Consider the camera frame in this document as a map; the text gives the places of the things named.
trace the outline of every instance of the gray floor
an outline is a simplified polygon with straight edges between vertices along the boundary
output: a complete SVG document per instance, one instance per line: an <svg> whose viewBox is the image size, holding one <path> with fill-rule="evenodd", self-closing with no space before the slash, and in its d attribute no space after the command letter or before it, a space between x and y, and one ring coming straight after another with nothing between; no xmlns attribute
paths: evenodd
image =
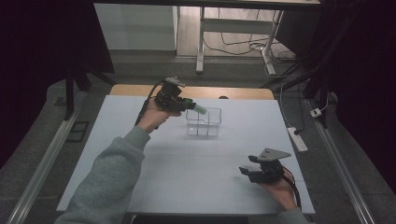
<svg viewBox="0 0 396 224"><path fill-rule="evenodd" d="M112 59L116 75L109 76L119 83L153 85L161 78L178 76L188 86L259 88L270 80L263 72L262 60L208 58L205 60L204 73L198 76L195 74L194 59L189 58L159 53L133 54L113 51ZM276 71L282 73L288 66L289 64L276 64ZM89 75L89 78L92 82L92 89L84 101L76 121L77 125L73 129L74 132L68 135L24 223L52 223L59 216L59 213L55 211L56 206L78 162L101 104L111 89L103 80L92 75ZM292 78L288 77L277 85ZM315 121L310 117L309 109L300 96L304 84L282 92L282 104L279 101L280 94L276 93L275 96L284 108L289 124L298 129L304 128L301 136L309 152L304 155L299 154L298 161L317 211L316 214L307 218L323 224L361 223L335 171ZM337 121L334 114L335 108L336 101L330 98L327 108L328 130L361 190L375 223L394 223L396 220L395 195L359 145ZM40 116L13 157L0 171L0 223L7 222L63 118L64 83L59 82L49 88L48 101ZM251 217L250 223L277 223L277 221L273 217Z"/></svg>

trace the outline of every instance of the table leg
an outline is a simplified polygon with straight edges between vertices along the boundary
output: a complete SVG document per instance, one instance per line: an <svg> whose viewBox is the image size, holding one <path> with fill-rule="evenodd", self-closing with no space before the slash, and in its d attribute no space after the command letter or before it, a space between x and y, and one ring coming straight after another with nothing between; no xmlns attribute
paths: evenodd
<svg viewBox="0 0 396 224"><path fill-rule="evenodd" d="M270 76L273 76L276 74L276 71L275 71L272 61L271 61L270 50L271 50L271 45L275 38L277 27L280 22L280 18L282 17L282 13L283 13L283 11L279 11L277 13L276 19L273 21L273 27L272 27L271 33L268 36L267 44L265 45L265 48L262 49L262 57L264 58L265 67L267 68L268 75L270 75Z"/></svg>
<svg viewBox="0 0 396 224"><path fill-rule="evenodd" d="M202 74L204 72L204 28L205 28L205 8L201 7L198 55L197 55L197 66L196 66L197 74Z"/></svg>

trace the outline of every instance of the power strip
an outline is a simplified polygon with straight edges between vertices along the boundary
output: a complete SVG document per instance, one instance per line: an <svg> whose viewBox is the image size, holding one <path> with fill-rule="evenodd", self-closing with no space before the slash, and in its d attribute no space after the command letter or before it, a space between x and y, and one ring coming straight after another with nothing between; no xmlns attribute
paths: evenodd
<svg viewBox="0 0 396 224"><path fill-rule="evenodd" d="M299 134L295 134L296 128L288 128L289 136L293 141L294 145L297 147L297 150L301 153L305 153L308 151L303 139Z"/></svg>

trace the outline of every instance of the gray sleeve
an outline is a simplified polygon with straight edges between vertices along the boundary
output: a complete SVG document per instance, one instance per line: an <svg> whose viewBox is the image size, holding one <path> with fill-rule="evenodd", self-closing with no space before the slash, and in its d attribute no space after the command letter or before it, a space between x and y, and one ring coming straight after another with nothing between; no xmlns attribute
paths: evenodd
<svg viewBox="0 0 396 224"><path fill-rule="evenodd" d="M308 224L300 208L280 213L277 215L281 224Z"/></svg>
<svg viewBox="0 0 396 224"><path fill-rule="evenodd" d="M140 175L149 135L135 126L94 161L66 211L55 223L121 223Z"/></svg>

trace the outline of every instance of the hand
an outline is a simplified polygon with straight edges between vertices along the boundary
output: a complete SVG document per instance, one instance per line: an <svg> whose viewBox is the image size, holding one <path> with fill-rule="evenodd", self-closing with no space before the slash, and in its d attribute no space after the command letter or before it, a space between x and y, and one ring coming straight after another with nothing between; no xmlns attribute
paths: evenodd
<svg viewBox="0 0 396 224"><path fill-rule="evenodd" d="M162 125L169 117L179 117L180 112L166 111L155 104L154 99L151 98L148 102L145 113L137 126L145 130L147 133L152 133L155 128Z"/></svg>
<svg viewBox="0 0 396 224"><path fill-rule="evenodd" d="M285 177L290 179L291 182L294 182L291 173L287 169L283 170L285 171ZM282 206L284 211L288 211L297 207L297 204L294 201L294 191L289 183L286 182L284 179L280 179L277 182L271 184L259 185L271 193L274 200Z"/></svg>

